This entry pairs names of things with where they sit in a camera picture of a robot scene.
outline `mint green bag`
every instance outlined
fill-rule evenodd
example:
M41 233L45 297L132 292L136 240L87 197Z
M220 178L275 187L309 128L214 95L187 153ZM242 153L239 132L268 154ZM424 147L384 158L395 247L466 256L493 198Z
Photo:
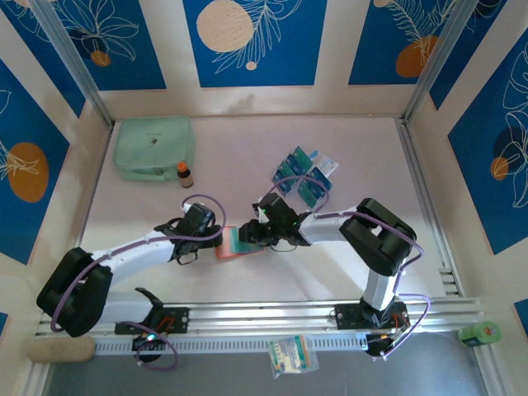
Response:
M123 121L114 164L126 180L176 180L177 164L189 169L195 157L195 137L187 117L135 118Z

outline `beige circle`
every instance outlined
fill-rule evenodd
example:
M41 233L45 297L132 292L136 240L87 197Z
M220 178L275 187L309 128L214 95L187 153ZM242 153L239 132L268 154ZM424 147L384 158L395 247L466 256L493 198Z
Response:
M257 64L255 62L247 62L246 63L246 69L252 72L257 68Z
M378 8L387 7L393 0L374 0L374 5Z
M25 7L25 8L29 8L29 4L27 3L28 0L13 0L14 2L20 4L21 6Z
M253 37L249 14L233 0L214 0L196 20L198 35L215 52L240 50Z

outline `gray floor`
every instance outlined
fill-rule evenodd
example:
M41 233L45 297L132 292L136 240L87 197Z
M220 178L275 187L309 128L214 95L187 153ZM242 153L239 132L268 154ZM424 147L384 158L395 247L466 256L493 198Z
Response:
M474 354L452 336L411 337L388 361L364 352L319 352L319 370L271 377L267 354L182 355L177 371L151 372L131 356L54 365L45 395L55 396L441 396L485 395Z

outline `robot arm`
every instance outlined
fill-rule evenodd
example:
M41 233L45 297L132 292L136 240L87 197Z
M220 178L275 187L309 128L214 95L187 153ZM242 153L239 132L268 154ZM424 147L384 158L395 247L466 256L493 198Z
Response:
M37 297L37 305L52 316L66 289L80 273L97 259L109 256L96 264L66 299L57 323L72 337L80 337L96 324L131 321L157 327L167 310L145 289L135 292L110 291L127 276L162 262L177 260L202 248L222 244L222 235L205 241L175 239L177 236L214 236L221 229L215 224L215 213L202 204L186 205L182 219L172 219L154 231L126 245L108 251L85 252L80 247L68 251Z
M381 328L390 318L394 303L394 284L400 267L412 247L386 229L378 233L377 225L358 215L397 229L412 240L413 229L378 201L367 198L356 208L342 214L305 213L297 215L276 193L268 194L253 206L258 220L251 220L239 231L242 242L265 246L281 239L294 246L311 246L327 241L348 242L370 268L365 292L361 298L361 315L372 327Z
M382 230L375 234L375 223L356 216L341 214L296 214L277 194L265 196L253 206L258 219L244 224L239 230L242 242L264 246L277 245L281 239L294 246L311 246L325 241L348 242L370 268L369 280L359 307L336 308L337 325L340 328L390 328L388 320L395 311L394 282L399 268L411 251L410 245L400 237ZM377 201L363 200L358 213L371 216L388 224L411 239L413 230L401 219L386 210ZM212 248L222 243L221 229L215 225L215 214L201 204L185 208L182 219L161 224L145 237L112 251L88 253L76 247L66 253L57 269L37 298L37 304L52 316L64 297L67 288L101 257L110 256L96 264L79 281L60 310L58 324L72 337L79 337L96 324L131 321L149 328L158 328L167 318L167 332L178 331L172 323L182 323L178 315L185 313L163 307L161 301L144 289L135 292L112 292L110 288L127 276L161 262L177 260L187 254L197 254L202 248ZM200 241L171 237L202 237Z

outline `sponge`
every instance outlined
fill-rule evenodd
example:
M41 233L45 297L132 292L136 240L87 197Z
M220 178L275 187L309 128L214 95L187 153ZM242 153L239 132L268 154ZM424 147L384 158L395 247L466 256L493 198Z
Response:
M222 232L223 242L216 247L216 257L219 260L235 258L251 253L262 252L264 248L252 243L244 243L238 240L239 227L227 226Z
M35 363L73 363L89 361L96 350L91 337L50 337L34 340L27 348L27 357Z

